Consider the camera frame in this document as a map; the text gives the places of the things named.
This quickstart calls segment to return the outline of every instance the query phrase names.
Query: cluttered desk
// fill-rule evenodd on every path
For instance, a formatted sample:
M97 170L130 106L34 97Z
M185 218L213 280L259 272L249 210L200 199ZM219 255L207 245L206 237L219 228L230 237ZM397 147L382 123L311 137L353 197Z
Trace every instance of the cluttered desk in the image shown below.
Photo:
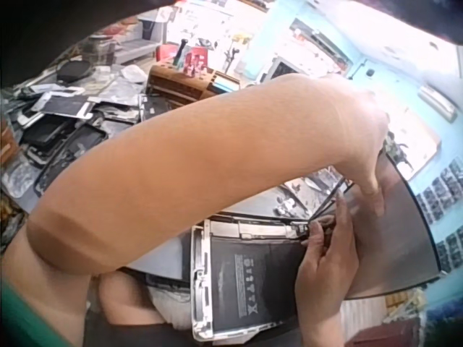
M6 107L13 145L9 158L2 156L8 164L2 189L29 213L53 180L91 148L173 108L239 89L238 80L209 69L200 51L183 48L175 57L156 62L148 76L134 65L103 66L66 84L51 73L39 83L16 90ZM300 241L307 238L310 220L332 213L334 192L341 189L355 211L354 221L362 226L357 232L362 241L359 253L368 259L360 266L361 275L349 298L382 295L428 281L439 272L428 227L393 163L386 155L380 163L378 179L386 201L400 202L382 218L368 212L356 187L333 168L324 168L224 209L126 268L148 286L174 286L188 292L195 308L193 335L199 341L282 325L295 316L292 284L304 254ZM396 227L397 220L403 221L401 228ZM404 228L409 231L406 236ZM396 237L404 242L397 243ZM405 249L403 244L417 246ZM416 260L426 271L417 272ZM214 305L211 314L204 314L211 309L209 303L216 303L224 293L237 300L245 295L237 293L238 267L253 270L263 279L254 288L265 309L245 314L243 320L221 320L225 311L242 304L230 300L225 307ZM229 273L230 281L218 288L222 270Z

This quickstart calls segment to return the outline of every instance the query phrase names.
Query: phone part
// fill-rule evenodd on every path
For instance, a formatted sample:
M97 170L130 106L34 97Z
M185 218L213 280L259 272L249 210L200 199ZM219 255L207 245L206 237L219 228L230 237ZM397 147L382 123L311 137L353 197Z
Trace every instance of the phone part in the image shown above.
M213 216L192 228L196 340L236 338L295 316L294 282L308 224Z
M72 126L74 123L74 119L45 115L24 131L22 142L38 147L46 146L65 128Z
M50 160L35 181L34 189L38 196L46 191L51 182L72 162L84 155L108 137L104 131L83 124L64 143L60 151Z
M140 95L141 121L147 121L170 110L171 106L165 97L160 95Z

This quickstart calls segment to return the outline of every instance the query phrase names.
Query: workbench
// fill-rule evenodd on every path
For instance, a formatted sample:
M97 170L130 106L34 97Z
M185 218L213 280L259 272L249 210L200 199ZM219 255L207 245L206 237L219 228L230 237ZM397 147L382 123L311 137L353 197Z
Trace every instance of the workbench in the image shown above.
M122 66L113 65L111 67L111 73L113 79L108 81L108 85L117 78L118 72L122 69ZM41 81L43 83L53 83L56 81L56 76L45 78ZM103 93L105 88L98 89L95 86L94 80L91 77L85 78L73 84L77 87L83 87L86 89L86 95L98 96ZM32 166L34 181L38 178L41 170ZM19 198L13 198L13 200L27 213L30 213L39 201L39 196L33 188L34 184ZM276 217L277 214L274 212L276 206L279 205L279 201L286 200L290 197L290 194L279 187L269 189L261 194L246 199L238 204L226 208L224 211L228 213L239 213L243 215L260 215L265 217ZM293 212L302 217L304 211L300 206L296 206ZM153 275L172 278L174 280L189 280L190 276L190 240L189 236L180 235L175 237L165 244L162 244L158 248L149 252L139 260L133 262L128 267L150 273Z

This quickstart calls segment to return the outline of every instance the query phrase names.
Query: person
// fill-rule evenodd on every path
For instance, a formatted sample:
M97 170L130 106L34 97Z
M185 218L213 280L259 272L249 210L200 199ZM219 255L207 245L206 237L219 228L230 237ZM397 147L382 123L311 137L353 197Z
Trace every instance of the person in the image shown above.
M225 207L327 166L358 184L381 214L375 165L387 129L370 93L341 77L300 74L128 129L64 171L10 244L3 325L35 346L44 344L38 325L80 346L93 275L112 273ZM341 197L326 253L320 225L310 226L295 286L305 346L343 344L339 309L358 266L352 229ZM18 307L32 313L20 318ZM50 339L48 346L59 346L59 338Z

